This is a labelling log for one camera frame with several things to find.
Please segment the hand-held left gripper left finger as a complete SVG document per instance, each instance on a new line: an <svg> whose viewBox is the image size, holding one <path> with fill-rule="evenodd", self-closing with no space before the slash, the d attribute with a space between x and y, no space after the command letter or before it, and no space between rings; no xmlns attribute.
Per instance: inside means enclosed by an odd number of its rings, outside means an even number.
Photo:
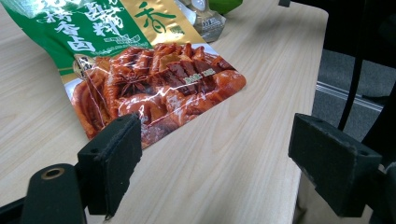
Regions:
<svg viewBox="0 0 396 224"><path fill-rule="evenodd" d="M111 121L78 153L91 215L115 216L141 157L141 122L136 114Z"/></svg>

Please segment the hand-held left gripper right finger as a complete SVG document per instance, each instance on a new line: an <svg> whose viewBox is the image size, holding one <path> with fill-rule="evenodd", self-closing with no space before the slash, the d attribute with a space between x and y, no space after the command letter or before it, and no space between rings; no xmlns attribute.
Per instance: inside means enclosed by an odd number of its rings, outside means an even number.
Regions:
<svg viewBox="0 0 396 224"><path fill-rule="evenodd" d="M295 114L289 157L339 217L359 217L382 157L328 122Z"/></svg>

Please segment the green braised food seasoning packet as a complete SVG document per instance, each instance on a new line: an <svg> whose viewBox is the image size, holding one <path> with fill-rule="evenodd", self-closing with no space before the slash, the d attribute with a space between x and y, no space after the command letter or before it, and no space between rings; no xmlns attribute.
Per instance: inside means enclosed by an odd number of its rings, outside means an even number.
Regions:
<svg viewBox="0 0 396 224"><path fill-rule="evenodd" d="M173 0L0 0L55 62L89 138L127 114L148 147L242 90L245 77Z"/></svg>

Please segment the orange and white clear-bottomed packet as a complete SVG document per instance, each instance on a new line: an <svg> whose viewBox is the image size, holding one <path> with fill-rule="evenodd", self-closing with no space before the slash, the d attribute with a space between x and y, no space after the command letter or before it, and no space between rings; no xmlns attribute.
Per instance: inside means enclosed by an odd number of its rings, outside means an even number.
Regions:
<svg viewBox="0 0 396 224"><path fill-rule="evenodd" d="M209 0L173 0L205 42L219 39L226 19L209 7Z"/></svg>

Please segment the green and white snack packet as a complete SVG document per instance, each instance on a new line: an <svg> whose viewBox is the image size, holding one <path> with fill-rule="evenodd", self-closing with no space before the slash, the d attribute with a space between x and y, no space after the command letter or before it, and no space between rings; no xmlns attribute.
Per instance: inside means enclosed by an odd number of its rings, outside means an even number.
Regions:
<svg viewBox="0 0 396 224"><path fill-rule="evenodd" d="M210 8L219 14L227 14L241 6L242 3L243 0L209 0Z"/></svg>

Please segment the black metal stand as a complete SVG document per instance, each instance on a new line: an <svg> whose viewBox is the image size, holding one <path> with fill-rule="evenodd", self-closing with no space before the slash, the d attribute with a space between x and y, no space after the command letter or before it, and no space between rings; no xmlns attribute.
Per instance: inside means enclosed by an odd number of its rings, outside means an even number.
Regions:
<svg viewBox="0 0 396 224"><path fill-rule="evenodd" d="M347 120L349 118L354 100L359 87L359 82L361 78L361 68L363 63L363 53L361 49L358 49L354 57L354 66L352 72L352 79L349 87L349 92L346 98L346 104L342 113L342 116L338 123L338 129L343 131L347 125Z"/></svg>

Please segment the silver floor rail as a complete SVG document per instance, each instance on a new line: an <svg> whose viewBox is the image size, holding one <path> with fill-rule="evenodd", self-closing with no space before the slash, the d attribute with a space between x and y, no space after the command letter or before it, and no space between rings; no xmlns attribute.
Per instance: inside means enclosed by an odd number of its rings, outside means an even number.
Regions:
<svg viewBox="0 0 396 224"><path fill-rule="evenodd" d="M316 90L321 91L323 93L329 94L330 96L342 99L342 100L347 100L349 92L345 91L343 89L334 87L333 85L326 84L324 82L318 81L316 85ZM356 95L354 99L354 104L355 105L360 105L369 109L372 109L377 112L381 112L383 109L382 105L376 104L374 102L371 102L367 99L364 99L361 95Z"/></svg>

